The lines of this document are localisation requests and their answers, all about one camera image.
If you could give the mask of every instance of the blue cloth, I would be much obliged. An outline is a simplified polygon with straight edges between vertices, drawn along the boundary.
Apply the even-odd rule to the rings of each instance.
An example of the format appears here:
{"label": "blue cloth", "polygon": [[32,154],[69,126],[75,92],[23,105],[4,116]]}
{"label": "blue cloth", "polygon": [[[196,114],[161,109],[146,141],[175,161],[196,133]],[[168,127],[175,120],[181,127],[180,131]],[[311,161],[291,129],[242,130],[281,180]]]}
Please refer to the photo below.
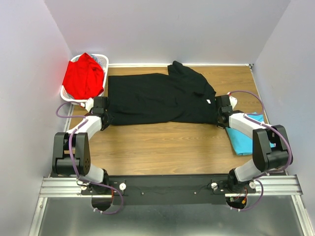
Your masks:
{"label": "blue cloth", "polygon": [[[253,116],[249,115],[250,118],[253,118],[257,121],[264,121],[263,115]],[[232,128],[226,128],[228,136],[231,140],[234,151],[237,155],[250,155],[252,154],[252,139],[247,137],[245,134],[240,131]]]}

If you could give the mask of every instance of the purple cable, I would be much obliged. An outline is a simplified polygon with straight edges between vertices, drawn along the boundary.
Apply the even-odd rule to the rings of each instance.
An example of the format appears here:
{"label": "purple cable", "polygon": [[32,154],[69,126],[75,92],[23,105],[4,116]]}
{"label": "purple cable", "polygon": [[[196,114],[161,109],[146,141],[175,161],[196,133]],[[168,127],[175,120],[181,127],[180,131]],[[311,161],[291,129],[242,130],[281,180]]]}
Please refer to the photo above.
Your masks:
{"label": "purple cable", "polygon": [[62,116],[62,115],[59,115],[58,112],[60,110],[60,108],[65,105],[65,104],[69,104],[69,103],[77,103],[77,104],[81,104],[80,102],[65,102],[63,104],[61,104],[57,110],[56,110],[56,116],[60,117],[60,118],[85,118],[85,116]]}
{"label": "purple cable", "polygon": [[262,199],[262,196],[264,195],[264,186],[262,185],[262,183],[260,182],[260,180],[258,179],[255,179],[254,181],[257,181],[260,186],[261,186],[261,194],[260,194],[260,197],[258,198],[258,200],[251,206],[249,206],[248,208],[244,208],[244,209],[238,209],[238,208],[234,208],[234,207],[231,207],[232,209],[235,209],[235,210],[239,210],[239,211],[247,211],[247,210],[250,210],[252,208],[254,208],[255,206],[258,205],[258,203],[261,201]]}
{"label": "purple cable", "polygon": [[[87,119],[82,124],[80,124],[78,126],[78,129],[81,128],[86,122],[88,122]],[[73,165],[74,172],[77,175],[77,178],[80,179],[80,174],[79,174],[78,168],[77,168],[77,166],[75,164],[74,156],[73,156],[73,152],[72,152],[72,137],[73,137],[74,133],[77,132],[78,129],[74,129],[72,131],[72,133],[70,134],[70,137],[69,137],[69,153],[70,153],[70,158],[71,158],[71,162],[72,162],[72,165]],[[90,183],[98,185],[98,186],[101,186],[101,187],[104,187],[104,188],[112,189],[112,190],[116,191],[119,194],[120,198],[121,198],[120,207],[116,211],[105,212],[105,211],[101,211],[101,210],[99,210],[97,208],[95,208],[95,211],[100,212],[100,213],[105,214],[105,215],[113,215],[113,214],[116,214],[117,212],[119,212],[120,210],[122,210],[123,205],[124,205],[124,198],[123,198],[122,194],[120,193],[120,191],[118,191],[116,188],[114,188],[112,186],[109,186],[109,185],[106,185],[106,184],[96,183],[96,182],[92,182],[92,181]]]}
{"label": "purple cable", "polygon": [[235,93],[235,92],[245,92],[245,93],[249,93],[249,94],[253,95],[255,98],[257,98],[258,101],[260,102],[260,104],[261,104],[261,106],[262,106],[262,111],[261,111],[261,113],[257,113],[257,114],[256,114],[256,113],[248,113],[248,115],[252,115],[252,116],[263,115],[263,113],[264,113],[264,111],[265,111],[265,106],[264,106],[263,102],[261,101],[261,99],[260,99],[256,94],[254,94],[254,93],[251,92],[251,91],[247,91],[247,90],[235,90],[235,91],[229,92],[229,94],[232,94],[232,93]]}
{"label": "purple cable", "polygon": [[287,159],[287,162],[286,162],[286,165],[283,166],[281,169],[279,170],[276,170],[276,171],[270,171],[270,173],[275,173],[275,172],[279,172],[279,171],[284,171],[290,164],[291,164],[291,160],[292,160],[292,151],[291,151],[291,147],[289,145],[289,143],[287,142],[287,140],[284,138],[284,136],[278,132],[278,130],[276,130],[275,128],[269,126],[269,125],[266,125],[264,123],[261,123],[255,119],[252,119],[250,118],[249,116],[245,116],[245,119],[248,119],[250,120],[251,122],[254,122],[256,124],[259,124],[267,129],[270,129],[271,131],[273,131],[275,134],[277,134],[284,142],[284,144],[286,145],[286,148],[287,148],[287,152],[288,152],[288,159]]}

